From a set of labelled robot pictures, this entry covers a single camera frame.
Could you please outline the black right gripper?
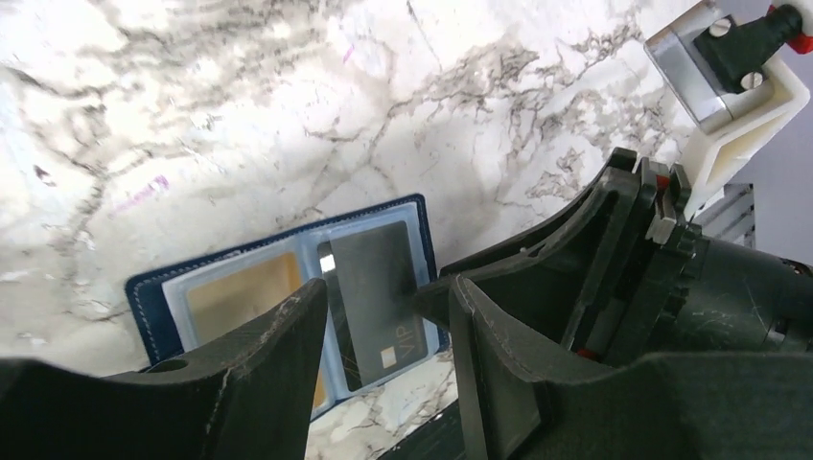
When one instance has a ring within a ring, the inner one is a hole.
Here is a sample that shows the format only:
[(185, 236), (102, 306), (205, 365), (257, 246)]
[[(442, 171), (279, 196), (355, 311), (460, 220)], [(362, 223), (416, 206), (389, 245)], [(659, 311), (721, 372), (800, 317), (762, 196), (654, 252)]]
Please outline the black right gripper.
[(449, 329), (461, 276), (536, 332), (566, 346), (574, 334), (576, 354), (614, 367), (659, 351), (810, 352), (810, 266), (705, 236), (684, 216), (682, 169), (637, 159), (614, 149), (571, 204), (444, 267), (413, 309)]

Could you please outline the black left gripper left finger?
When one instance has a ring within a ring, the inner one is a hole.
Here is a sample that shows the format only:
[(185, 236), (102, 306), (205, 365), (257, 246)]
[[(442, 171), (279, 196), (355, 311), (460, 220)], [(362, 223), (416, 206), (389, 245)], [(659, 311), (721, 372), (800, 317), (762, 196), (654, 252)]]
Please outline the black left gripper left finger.
[(310, 280), (279, 305), (143, 372), (96, 378), (1, 362), (5, 459), (300, 459), (328, 312)]

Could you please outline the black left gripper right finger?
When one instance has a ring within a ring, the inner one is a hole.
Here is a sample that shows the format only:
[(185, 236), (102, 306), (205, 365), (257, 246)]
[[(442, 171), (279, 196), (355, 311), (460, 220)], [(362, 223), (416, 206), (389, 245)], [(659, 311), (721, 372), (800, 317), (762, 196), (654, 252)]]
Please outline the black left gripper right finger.
[(471, 280), (450, 290), (470, 459), (808, 459), (812, 357), (657, 353), (615, 369), (537, 333)]

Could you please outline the gold credit card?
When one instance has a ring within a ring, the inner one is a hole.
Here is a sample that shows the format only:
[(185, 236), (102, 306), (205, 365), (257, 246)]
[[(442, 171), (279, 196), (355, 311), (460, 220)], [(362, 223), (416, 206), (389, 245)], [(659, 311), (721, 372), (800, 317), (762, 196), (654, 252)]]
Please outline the gold credit card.
[(296, 257), (285, 253), (187, 291), (197, 343), (206, 344), (271, 310), (302, 286)]

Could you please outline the black VIP card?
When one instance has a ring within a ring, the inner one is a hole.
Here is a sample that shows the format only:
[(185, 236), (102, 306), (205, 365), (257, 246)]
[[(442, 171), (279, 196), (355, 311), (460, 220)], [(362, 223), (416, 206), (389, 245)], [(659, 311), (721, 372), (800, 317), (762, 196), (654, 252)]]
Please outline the black VIP card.
[(330, 238), (316, 251), (349, 391), (430, 354), (424, 320), (409, 306), (417, 279), (403, 221)]

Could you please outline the blue leather card holder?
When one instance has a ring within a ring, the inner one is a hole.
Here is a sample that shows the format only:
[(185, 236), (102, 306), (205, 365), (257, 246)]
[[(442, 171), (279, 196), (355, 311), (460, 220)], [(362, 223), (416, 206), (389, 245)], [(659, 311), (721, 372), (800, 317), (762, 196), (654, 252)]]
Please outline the blue leather card holder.
[(436, 276), (426, 201), (413, 194), (134, 275), (125, 295), (157, 364), (267, 312), (312, 278), (325, 280), (319, 417), (448, 349), (448, 334), (410, 308)]

